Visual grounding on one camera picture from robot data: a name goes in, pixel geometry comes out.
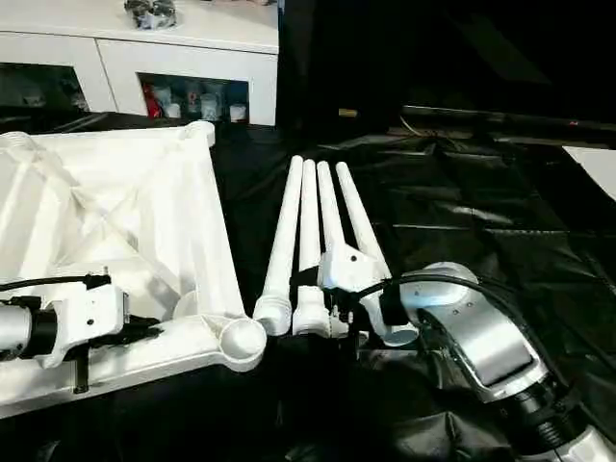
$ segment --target robotic arm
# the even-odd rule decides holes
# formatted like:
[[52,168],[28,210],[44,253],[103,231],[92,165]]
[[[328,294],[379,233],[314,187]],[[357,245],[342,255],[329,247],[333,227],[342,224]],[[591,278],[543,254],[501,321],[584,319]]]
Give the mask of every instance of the robotic arm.
[[[384,286],[375,265],[348,245],[336,246],[323,255],[318,284],[355,293],[370,314]],[[437,263],[405,279],[410,282],[400,284],[399,296],[408,318],[437,334],[478,398],[494,411],[520,460],[616,462],[574,394],[546,365],[523,327],[477,291],[470,270]]]
[[128,313],[125,293],[107,274],[17,281],[0,285],[0,292],[31,285],[82,282],[86,289],[71,298],[52,301],[41,309],[38,296],[14,296],[0,301],[0,361],[35,359],[45,369],[64,360],[77,365],[75,393],[89,389],[89,348],[126,344],[158,335],[156,320],[135,319]]

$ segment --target black plastic sheet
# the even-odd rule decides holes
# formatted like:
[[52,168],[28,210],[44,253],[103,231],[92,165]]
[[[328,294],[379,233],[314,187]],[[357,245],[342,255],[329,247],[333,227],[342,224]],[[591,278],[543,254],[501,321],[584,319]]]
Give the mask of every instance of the black plastic sheet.
[[[146,124],[105,115],[78,130],[136,123]],[[36,125],[24,126],[36,133]],[[616,205],[564,151],[400,139],[296,146],[271,129],[217,132],[212,155],[248,314],[265,278],[291,155],[332,167],[346,161],[392,271],[454,261],[521,291],[527,322],[616,434],[616,377],[558,321],[616,352]],[[58,461],[513,460],[457,368],[421,346],[373,342],[353,362],[334,341],[287,336],[269,342],[252,372],[189,372],[4,420],[0,435],[19,453],[14,460],[41,457],[41,448]]]

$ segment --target white cylindrical rod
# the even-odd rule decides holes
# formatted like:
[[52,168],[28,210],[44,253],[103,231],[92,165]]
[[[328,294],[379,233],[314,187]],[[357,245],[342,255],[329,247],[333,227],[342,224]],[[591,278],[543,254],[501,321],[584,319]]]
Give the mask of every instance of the white cylindrical rod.
[[[340,187],[343,190],[348,216],[350,217],[353,234],[355,235],[355,241],[357,241],[359,249],[366,255],[373,257],[378,264],[378,270],[382,278],[392,277],[347,164],[344,162],[338,163],[336,165],[336,171],[338,172]],[[399,347],[417,339],[419,330],[411,322],[405,325],[385,325],[383,323],[380,306],[378,306],[377,303],[376,300],[362,300],[362,304],[366,306],[369,311],[374,331],[381,337],[386,345]]]
[[[317,172],[313,161],[304,161],[301,180],[301,216],[299,223],[299,270],[317,267],[321,261],[319,235],[319,203],[317,200]],[[329,312],[325,308],[323,292],[315,286],[297,288],[297,309],[293,314],[293,333],[314,333],[330,336]]]
[[348,216],[350,217],[350,224],[353,227],[353,234],[355,235],[357,246],[362,252],[373,257],[373,259],[378,262],[383,277],[392,277],[389,267],[385,262],[383,251],[372,230],[372,224],[370,223],[362,199],[355,187],[353,177],[348,170],[347,163],[339,162],[336,164],[336,171],[338,172],[340,187],[343,190],[343,197],[345,198],[345,204],[347,205],[346,208],[348,209]]
[[321,214],[323,217],[323,235],[325,248],[331,250],[334,243],[343,243],[345,233],[340,221],[340,212],[334,193],[334,183],[331,180],[329,164],[325,161],[317,164],[319,172],[319,194],[321,195]]
[[291,159],[266,282],[254,308],[253,318],[264,326],[268,335],[273,336],[283,335],[291,327],[289,279],[293,269],[302,164],[299,156]]

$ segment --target white cabinet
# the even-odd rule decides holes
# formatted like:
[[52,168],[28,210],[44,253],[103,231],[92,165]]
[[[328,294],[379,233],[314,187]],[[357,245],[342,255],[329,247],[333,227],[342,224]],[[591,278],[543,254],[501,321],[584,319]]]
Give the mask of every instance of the white cabinet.
[[275,123],[275,55],[135,41],[97,42],[121,113],[147,115],[140,74],[157,74],[247,82],[250,123]]
[[[157,82],[199,79],[206,92],[208,85],[223,83],[226,93],[245,88],[240,97],[233,93],[235,102],[234,97],[228,100],[247,107],[250,123],[273,125],[276,6],[174,3],[177,25],[140,31],[121,0],[0,0],[0,31],[5,31],[0,32],[0,68],[2,63],[71,67],[93,112],[147,115],[142,84],[152,84],[144,76]],[[228,101],[224,103],[220,106],[228,111]]]
[[115,111],[96,40],[84,37],[0,33],[0,64],[64,66],[74,70],[90,111]]

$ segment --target white tabletop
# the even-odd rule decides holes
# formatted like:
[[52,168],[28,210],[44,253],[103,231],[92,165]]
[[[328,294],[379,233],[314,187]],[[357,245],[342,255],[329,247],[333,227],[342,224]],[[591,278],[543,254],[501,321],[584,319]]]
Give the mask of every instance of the white tabletop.
[[140,31],[122,0],[0,0],[0,32],[55,34],[278,54],[275,5],[174,1],[178,24]]
[[616,151],[593,147],[564,146],[609,196],[616,200]]

